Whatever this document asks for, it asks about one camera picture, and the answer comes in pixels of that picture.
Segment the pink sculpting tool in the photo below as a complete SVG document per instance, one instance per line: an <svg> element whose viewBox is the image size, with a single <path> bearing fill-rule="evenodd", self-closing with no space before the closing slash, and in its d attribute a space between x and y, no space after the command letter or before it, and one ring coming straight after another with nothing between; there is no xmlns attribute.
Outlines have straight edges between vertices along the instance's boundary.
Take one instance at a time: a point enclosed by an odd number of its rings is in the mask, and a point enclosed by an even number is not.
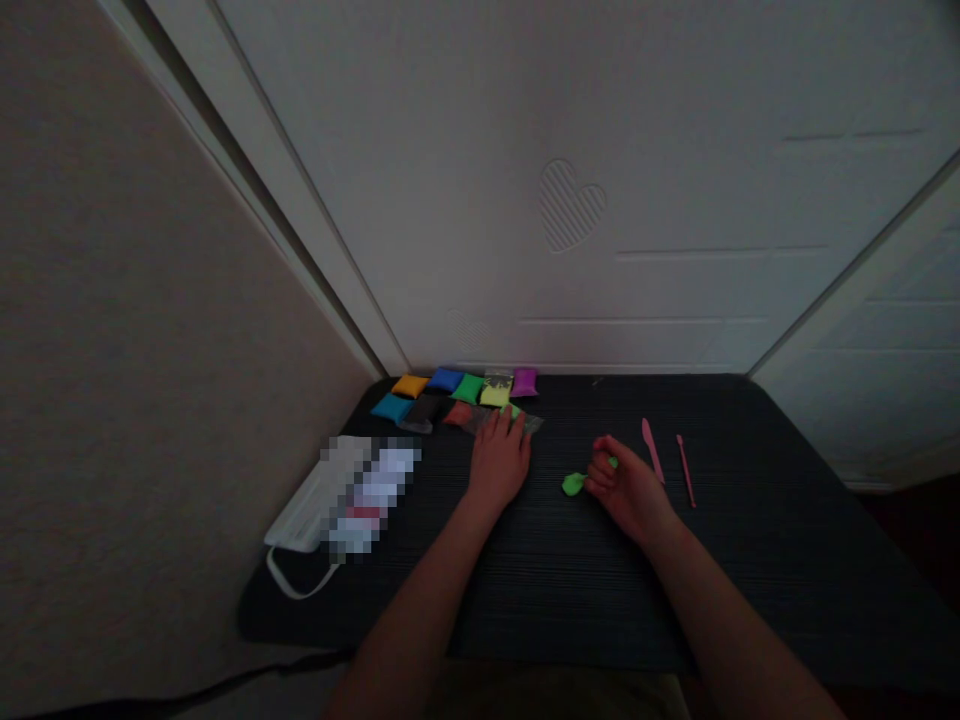
<svg viewBox="0 0 960 720"><path fill-rule="evenodd" d="M680 446L680 459L683 460L683 474L687 478L687 495L690 496L690 507L696 507L697 501L693 499L693 485L690 484L690 468L687 467L687 455L683 452L683 438L677 435L677 445Z"/></svg>
<svg viewBox="0 0 960 720"><path fill-rule="evenodd" d="M653 432L650 430L650 423L647 422L646 418L643 419L641 427L643 428L643 441L647 444L650 457L653 458L653 471L660 478L660 482L666 485L667 483L663 479L663 468L660 467L660 458L657 456L657 446L653 443Z"/></svg>

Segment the black table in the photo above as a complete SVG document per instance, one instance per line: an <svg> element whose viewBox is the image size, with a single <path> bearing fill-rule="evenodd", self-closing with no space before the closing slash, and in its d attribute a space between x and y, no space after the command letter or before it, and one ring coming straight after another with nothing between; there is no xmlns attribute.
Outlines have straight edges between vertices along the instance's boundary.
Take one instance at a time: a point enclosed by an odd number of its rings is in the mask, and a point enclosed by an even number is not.
<svg viewBox="0 0 960 720"><path fill-rule="evenodd" d="M344 434L406 435L369 414L373 385ZM733 375L541 376L518 404L545 419L530 475L497 524L450 644L458 657L695 671L679 624L642 553L586 492L593 439L611 433L649 461L646 417L667 492L684 522L761 616L822 681L956 692L954 615L758 386ZM697 508L687 502L683 435ZM413 485L371 555L305 601L287 599L261 564L239 609L256 642L356 647L443 527L467 484L473 438L438 425L423 438ZM278 551L297 587L323 553Z"/></svg>

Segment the heart shape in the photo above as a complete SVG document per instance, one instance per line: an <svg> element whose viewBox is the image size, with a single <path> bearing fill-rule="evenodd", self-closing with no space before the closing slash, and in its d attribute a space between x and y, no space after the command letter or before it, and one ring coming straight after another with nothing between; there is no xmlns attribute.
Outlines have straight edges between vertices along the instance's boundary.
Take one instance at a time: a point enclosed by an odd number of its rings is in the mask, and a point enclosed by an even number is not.
<svg viewBox="0 0 960 720"><path fill-rule="evenodd" d="M482 350L490 337L490 328L485 323L470 322L470 319L459 310L447 312L447 325L450 327L453 339L465 353Z"/></svg>
<svg viewBox="0 0 960 720"><path fill-rule="evenodd" d="M577 190L573 165L557 158L540 173L540 220L552 253L572 250L596 229L607 207L599 185Z"/></svg>

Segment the door panel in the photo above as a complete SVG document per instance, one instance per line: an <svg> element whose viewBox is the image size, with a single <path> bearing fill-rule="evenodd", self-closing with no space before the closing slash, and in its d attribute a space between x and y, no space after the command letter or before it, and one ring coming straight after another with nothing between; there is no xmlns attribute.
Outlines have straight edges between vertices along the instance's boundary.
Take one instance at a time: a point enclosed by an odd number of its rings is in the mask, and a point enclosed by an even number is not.
<svg viewBox="0 0 960 720"><path fill-rule="evenodd" d="M960 139L945 5L219 4L414 367L745 372Z"/></svg>

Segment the left hand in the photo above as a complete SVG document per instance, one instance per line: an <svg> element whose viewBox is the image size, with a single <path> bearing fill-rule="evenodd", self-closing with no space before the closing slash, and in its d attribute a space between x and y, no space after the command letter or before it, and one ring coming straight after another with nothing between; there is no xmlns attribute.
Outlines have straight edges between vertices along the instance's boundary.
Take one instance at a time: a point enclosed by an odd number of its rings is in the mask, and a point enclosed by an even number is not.
<svg viewBox="0 0 960 720"><path fill-rule="evenodd" d="M493 412L477 433L470 462L467 495L490 507L498 515L513 500L530 469L530 435L524 435L527 419L521 412L510 425L512 408Z"/></svg>

